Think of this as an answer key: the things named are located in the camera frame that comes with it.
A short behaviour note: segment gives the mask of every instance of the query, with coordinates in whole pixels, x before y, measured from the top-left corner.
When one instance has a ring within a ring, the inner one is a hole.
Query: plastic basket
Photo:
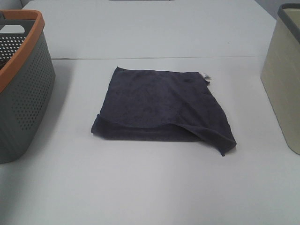
[[[50,99],[55,72],[44,24],[38,11],[0,11],[0,26],[21,25],[25,30],[0,34],[0,163],[26,152]]]
[[[261,76],[288,146],[300,154],[300,4],[283,4]]]

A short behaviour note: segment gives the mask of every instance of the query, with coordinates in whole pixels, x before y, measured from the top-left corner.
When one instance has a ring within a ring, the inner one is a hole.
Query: gray basket
[[[1,25],[17,24],[24,33],[0,34],[0,163],[28,149],[46,111],[55,73],[38,11],[0,11]]]

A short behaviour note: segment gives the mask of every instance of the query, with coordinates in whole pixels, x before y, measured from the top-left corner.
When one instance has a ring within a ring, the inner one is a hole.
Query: microfiber towel
[[[204,141],[235,147],[226,115],[198,72],[117,67],[92,133],[110,140]]]

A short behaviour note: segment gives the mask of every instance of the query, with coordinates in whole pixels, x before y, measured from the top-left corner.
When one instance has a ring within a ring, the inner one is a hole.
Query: wall
[[[22,1],[23,5],[25,6],[31,0],[20,0],[20,1]],[[255,0],[255,1],[258,4],[260,4],[274,18],[277,18],[277,11],[278,11],[278,8],[281,4],[288,3],[288,2],[300,3],[300,0]]]
[[[0,0],[0,9],[20,9],[22,8],[20,0]]]

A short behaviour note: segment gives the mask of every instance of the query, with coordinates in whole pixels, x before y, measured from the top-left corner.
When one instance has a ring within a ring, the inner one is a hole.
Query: white table
[[[259,79],[263,59],[54,60],[57,79],[32,145],[0,165],[0,223],[298,224],[300,157],[287,147]],[[116,66],[206,71],[236,149],[221,157],[201,142],[91,134]]]
[[[265,56],[275,20],[254,0],[31,1],[53,58]]]
[[[300,157],[260,81],[271,16],[250,0],[69,3],[26,6],[43,12],[53,58],[159,59],[53,60],[57,78],[32,145],[0,165],[0,224],[299,224]],[[117,66],[209,74],[236,149],[221,157],[201,142],[92,135]]]

